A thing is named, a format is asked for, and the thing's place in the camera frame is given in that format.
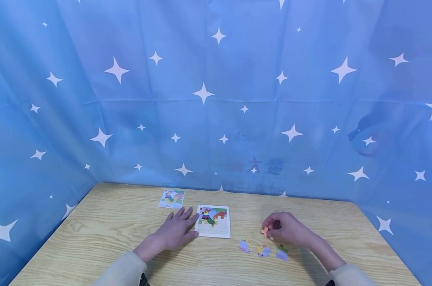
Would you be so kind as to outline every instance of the blue curtain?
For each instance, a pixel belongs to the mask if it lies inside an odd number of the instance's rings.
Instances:
[[[101,181],[351,201],[432,286],[432,0],[0,0],[1,286]]]

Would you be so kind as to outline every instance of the wooden table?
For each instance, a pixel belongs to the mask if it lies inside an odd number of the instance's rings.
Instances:
[[[95,186],[11,285],[91,285],[113,261],[162,224],[170,212],[157,207],[163,189]],[[420,285],[352,203],[185,191],[185,207],[228,205],[232,238],[200,237],[181,251],[162,253],[148,265],[146,275],[152,286],[325,285],[327,273],[308,251],[287,246],[288,262],[274,257],[273,241],[263,238],[260,229],[264,218],[278,211],[293,213],[378,285]],[[255,251],[240,252],[243,238],[267,244],[271,257],[259,258]]]

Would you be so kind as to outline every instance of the finger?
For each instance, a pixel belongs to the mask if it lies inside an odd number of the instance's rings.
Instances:
[[[263,221],[262,226],[270,226],[273,225],[273,223],[276,220],[281,221],[282,213],[273,213],[267,216],[267,218]]]
[[[177,213],[176,213],[176,215],[174,216],[175,218],[179,218],[180,216],[182,216],[182,213],[184,212],[184,209],[185,208],[181,208]]]
[[[269,238],[281,238],[281,230],[280,229],[269,230],[267,232],[267,236]]]
[[[190,219],[186,220],[186,227],[188,228],[192,224],[196,223],[199,217],[200,217],[200,214],[196,213],[196,214],[194,214],[193,217],[191,217]]]
[[[188,210],[186,210],[186,212],[179,219],[186,220],[190,217],[191,214],[192,214],[192,207],[188,208]]]
[[[184,235],[183,244],[187,244],[198,237],[198,232],[192,231]]]

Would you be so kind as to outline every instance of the sleeve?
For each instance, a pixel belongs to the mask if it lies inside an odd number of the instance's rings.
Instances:
[[[120,256],[92,286],[138,286],[146,263],[135,253]]]
[[[375,282],[352,264],[340,266],[330,271],[328,276],[336,286],[376,286]]]

